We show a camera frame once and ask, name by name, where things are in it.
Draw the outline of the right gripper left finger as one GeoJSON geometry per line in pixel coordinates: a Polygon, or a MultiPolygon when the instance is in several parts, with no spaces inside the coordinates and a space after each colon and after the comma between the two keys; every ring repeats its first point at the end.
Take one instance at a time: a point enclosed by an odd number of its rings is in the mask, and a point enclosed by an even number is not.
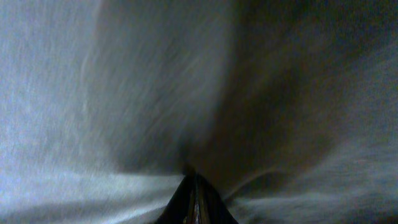
{"type": "Polygon", "coordinates": [[[183,178],[172,198],[155,224],[194,224],[196,223],[196,177],[183,178]]]}

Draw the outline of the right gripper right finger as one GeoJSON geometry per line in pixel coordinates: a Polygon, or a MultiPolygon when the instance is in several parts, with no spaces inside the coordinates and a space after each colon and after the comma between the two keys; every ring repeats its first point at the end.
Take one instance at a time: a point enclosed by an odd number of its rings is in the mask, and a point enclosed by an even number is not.
{"type": "Polygon", "coordinates": [[[195,223],[238,224],[217,190],[198,174],[195,176],[195,223]]]}

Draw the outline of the black t-shirt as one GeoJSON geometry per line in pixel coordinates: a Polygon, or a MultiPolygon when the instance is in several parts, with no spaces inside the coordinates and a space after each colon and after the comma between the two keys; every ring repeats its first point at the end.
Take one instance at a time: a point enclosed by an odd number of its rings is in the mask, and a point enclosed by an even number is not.
{"type": "Polygon", "coordinates": [[[2,1],[1,222],[397,222],[396,1],[2,1]]]}

